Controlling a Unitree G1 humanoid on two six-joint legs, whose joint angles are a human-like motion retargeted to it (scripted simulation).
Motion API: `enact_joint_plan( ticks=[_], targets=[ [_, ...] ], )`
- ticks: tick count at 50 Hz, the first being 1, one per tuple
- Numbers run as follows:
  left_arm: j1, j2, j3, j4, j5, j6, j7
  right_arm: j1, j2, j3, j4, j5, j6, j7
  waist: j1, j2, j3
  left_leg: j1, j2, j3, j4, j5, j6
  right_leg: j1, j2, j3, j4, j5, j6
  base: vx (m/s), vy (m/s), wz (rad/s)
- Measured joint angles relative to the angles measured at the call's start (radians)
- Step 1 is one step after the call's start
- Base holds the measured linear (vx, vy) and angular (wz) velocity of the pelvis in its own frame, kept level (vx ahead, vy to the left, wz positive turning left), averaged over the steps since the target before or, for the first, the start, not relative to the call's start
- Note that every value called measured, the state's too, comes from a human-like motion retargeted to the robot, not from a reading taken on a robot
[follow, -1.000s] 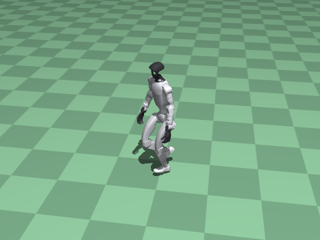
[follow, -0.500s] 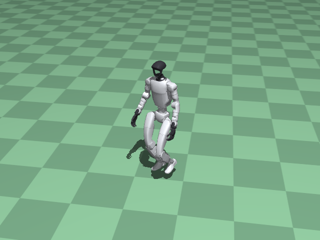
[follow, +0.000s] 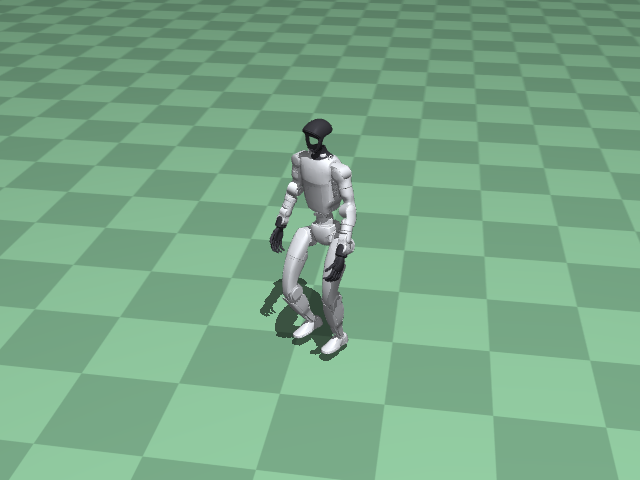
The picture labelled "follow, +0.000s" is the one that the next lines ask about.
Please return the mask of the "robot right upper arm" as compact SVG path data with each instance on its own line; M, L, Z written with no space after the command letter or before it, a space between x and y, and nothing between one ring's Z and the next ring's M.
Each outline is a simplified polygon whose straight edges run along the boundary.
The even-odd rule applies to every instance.
M288 185L287 192L291 193L294 196L300 196L304 191L300 171L300 158L305 152L307 151L299 151L291 157L293 181Z

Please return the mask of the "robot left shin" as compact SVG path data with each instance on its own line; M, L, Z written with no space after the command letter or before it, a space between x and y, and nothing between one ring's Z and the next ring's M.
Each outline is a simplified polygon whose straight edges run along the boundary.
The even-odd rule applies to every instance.
M324 315L327 320L327 323L329 324L334 336L336 334L335 337L338 337L338 339L342 339L343 338L342 323L344 318L344 306L342 303L342 296L340 294L336 295L336 298L333 304L331 305L331 309L327 305L323 304L323 311L324 311Z

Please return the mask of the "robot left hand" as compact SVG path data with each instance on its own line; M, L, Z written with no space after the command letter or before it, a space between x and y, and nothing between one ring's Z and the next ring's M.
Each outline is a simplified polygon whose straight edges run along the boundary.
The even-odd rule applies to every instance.
M325 281L327 282L333 282L336 280L339 280L342 270L344 268L344 258L347 258L347 255L344 255L343 252L344 246L343 244L339 244L337 246L337 250L335 255L337 256L334 260L334 263L329 266L328 268L325 269L325 272L329 271L330 269L332 269L331 273L329 276L324 277L323 279L325 279Z

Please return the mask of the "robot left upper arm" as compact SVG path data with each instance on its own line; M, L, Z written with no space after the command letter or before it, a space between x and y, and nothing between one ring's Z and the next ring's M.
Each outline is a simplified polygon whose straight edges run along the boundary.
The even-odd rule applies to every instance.
M337 182L340 196L344 202L339 208L339 214L341 217L346 218L347 207L349 205L355 206L351 169L347 165L335 162L331 164L331 175L333 180Z

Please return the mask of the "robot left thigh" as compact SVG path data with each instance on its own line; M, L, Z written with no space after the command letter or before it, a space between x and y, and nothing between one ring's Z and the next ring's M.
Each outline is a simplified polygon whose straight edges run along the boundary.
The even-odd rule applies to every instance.
M339 233L340 232L334 232L334 238L330 243L330 246L326 255L325 263L324 263L323 278L330 275L332 269L330 269L327 272L325 272L325 269L331 266L334 263L335 258L337 257L335 253L336 253L336 246L338 244ZM354 251L354 248L355 248L355 243L354 243L354 240L351 238L350 251L347 255L351 254ZM344 258L344 263L345 263L345 258ZM343 273L345 271L345 267L346 267L346 264L344 264L344 268L342 270L339 280L336 280L333 282L327 282L325 281L325 279L322 280L322 303L327 305L330 309L331 309L331 305L333 304L336 298L336 295L340 294L338 292L338 288L339 288L339 284L343 276Z

